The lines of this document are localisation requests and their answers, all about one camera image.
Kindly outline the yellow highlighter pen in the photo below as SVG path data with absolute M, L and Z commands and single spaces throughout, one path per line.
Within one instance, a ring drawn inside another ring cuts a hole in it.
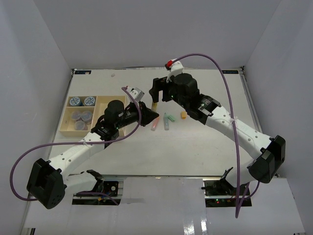
M 152 103 L 151 110 L 154 112 L 157 110 L 157 103 L 154 103 L 154 102 Z

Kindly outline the green highlighter pen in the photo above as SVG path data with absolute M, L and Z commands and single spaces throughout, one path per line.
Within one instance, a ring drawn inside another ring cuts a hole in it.
M 164 125 L 164 130 L 168 131 L 169 130 L 169 119 L 167 113 L 164 113 L 163 115 L 163 125 Z

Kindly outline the paperclip jar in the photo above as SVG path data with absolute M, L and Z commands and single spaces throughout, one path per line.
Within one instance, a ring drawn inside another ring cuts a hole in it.
M 88 126 L 82 120 L 78 120 L 74 124 L 74 130 L 75 131 L 84 131 L 84 130 L 87 130 L 87 129 L 88 129 Z
M 81 115 L 82 115 L 82 113 L 80 111 L 73 111 L 70 114 L 70 118 L 73 121 L 79 121 L 79 120 L 81 120 Z
M 84 111 L 81 113 L 81 119 L 82 121 L 86 123 L 91 123 L 92 116 L 93 116 L 93 113 L 91 111 Z

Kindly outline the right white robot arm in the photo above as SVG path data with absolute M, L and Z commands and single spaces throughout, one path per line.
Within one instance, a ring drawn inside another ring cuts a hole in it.
M 214 98 L 200 93 L 197 81 L 192 75 L 181 73 L 168 80 L 153 79 L 149 93 L 153 102 L 174 101 L 188 116 L 227 136 L 243 148 L 252 160 L 240 167 L 240 176 L 235 170 L 229 170 L 222 177 L 221 190 L 233 195 L 241 184 L 259 181 L 268 184 L 285 160 L 286 141 L 280 135 L 270 137 L 260 133 L 239 119 L 231 117 L 230 112 Z

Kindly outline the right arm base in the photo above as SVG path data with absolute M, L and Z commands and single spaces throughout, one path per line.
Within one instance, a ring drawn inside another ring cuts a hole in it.
M 235 208 L 236 188 L 221 184 L 219 180 L 206 180 L 201 189 L 205 195 L 207 208 Z

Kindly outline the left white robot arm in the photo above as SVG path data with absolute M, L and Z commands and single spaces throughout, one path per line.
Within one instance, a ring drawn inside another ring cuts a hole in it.
M 77 144 L 47 161 L 38 159 L 31 170 L 26 189 L 46 209 L 57 206 L 66 194 L 89 191 L 99 195 L 103 191 L 101 174 L 94 170 L 71 175 L 73 170 L 91 156 L 119 140 L 119 130 L 133 123 L 146 126 L 158 117 L 144 102 L 124 106 L 120 100 L 110 101 L 95 126 Z

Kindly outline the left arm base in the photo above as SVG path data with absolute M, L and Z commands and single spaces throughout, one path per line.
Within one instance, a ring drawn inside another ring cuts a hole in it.
M 118 194 L 118 181 L 103 181 L 83 193 L 77 193 L 72 200 L 73 205 L 118 206 L 121 196 Z

